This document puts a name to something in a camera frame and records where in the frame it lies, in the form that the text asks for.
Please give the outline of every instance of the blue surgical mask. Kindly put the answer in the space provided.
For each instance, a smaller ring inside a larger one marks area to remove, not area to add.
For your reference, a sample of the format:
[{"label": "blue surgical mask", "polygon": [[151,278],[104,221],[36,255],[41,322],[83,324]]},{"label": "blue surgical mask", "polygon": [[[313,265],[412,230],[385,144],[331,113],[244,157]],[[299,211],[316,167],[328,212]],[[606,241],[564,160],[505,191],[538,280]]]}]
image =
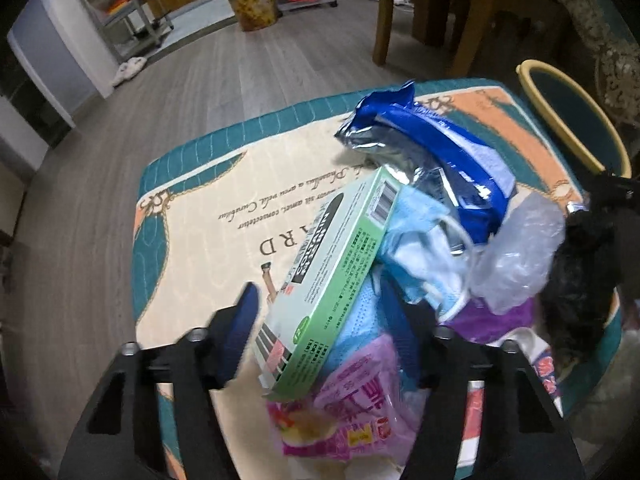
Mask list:
[{"label": "blue surgical mask", "polygon": [[[435,309],[438,320],[450,319],[466,303],[466,269],[469,257],[452,256],[450,240],[440,227],[450,227],[472,252],[473,243],[464,229],[449,216],[449,210],[421,191],[404,186],[388,228],[378,250],[377,259],[402,289],[405,299],[418,303],[426,299]],[[349,355],[388,332],[385,307],[382,305],[382,266],[374,266],[365,278],[329,355],[321,377],[336,370]],[[394,340],[407,334],[393,333]],[[411,368],[410,359],[403,366]]]},{"label": "blue surgical mask", "polygon": [[[467,248],[458,256],[452,254],[447,237],[452,232]],[[398,282],[407,301],[427,300],[439,321],[455,316],[468,299],[473,252],[471,239],[446,206],[412,187],[400,190],[378,259]]]}]

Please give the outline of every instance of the white and green box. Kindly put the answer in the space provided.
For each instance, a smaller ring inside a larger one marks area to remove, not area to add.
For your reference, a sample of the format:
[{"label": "white and green box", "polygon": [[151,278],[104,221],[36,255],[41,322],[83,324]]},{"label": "white and green box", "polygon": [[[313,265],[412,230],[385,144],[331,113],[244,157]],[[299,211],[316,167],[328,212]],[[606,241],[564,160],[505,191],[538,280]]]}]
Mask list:
[{"label": "white and green box", "polygon": [[378,252],[401,184],[384,168],[322,204],[252,347],[274,400],[316,380]]}]

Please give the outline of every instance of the patterned trash can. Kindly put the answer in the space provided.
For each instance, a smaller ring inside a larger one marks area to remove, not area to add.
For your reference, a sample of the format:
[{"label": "patterned trash can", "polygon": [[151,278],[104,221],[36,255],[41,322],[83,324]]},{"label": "patterned trash can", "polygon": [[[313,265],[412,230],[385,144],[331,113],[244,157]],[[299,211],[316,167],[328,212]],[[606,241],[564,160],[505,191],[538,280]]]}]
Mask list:
[{"label": "patterned trash can", "polygon": [[277,19],[276,0],[229,0],[245,32],[273,25]]}]

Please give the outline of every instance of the pink snack package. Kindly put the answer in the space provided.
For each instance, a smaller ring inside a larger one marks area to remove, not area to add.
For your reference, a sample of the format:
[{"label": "pink snack package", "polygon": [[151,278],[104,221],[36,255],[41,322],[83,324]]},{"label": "pink snack package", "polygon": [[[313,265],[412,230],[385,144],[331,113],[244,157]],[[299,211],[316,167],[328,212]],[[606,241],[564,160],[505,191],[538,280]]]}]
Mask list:
[{"label": "pink snack package", "polygon": [[284,455],[349,460],[378,454],[404,465],[427,393],[401,395],[400,382],[392,338],[382,335],[354,352],[305,399],[268,402]]}]

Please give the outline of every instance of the wall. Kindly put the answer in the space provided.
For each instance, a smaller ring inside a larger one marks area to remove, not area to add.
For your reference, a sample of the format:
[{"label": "wall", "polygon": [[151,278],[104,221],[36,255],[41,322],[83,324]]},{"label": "wall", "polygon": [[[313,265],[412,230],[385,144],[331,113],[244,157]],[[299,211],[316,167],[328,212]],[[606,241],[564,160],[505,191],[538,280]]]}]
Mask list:
[{"label": "wall", "polygon": [[34,171],[40,167],[49,149],[4,97],[0,97],[0,139]]},{"label": "wall", "polygon": [[28,1],[10,35],[42,84],[69,115],[96,93],[94,84],[60,38],[41,0]]},{"label": "wall", "polygon": [[51,22],[86,76],[102,97],[113,92],[118,63],[95,29],[81,0],[42,0]]},{"label": "wall", "polygon": [[0,163],[0,230],[9,236],[14,235],[23,195],[20,179]]}]

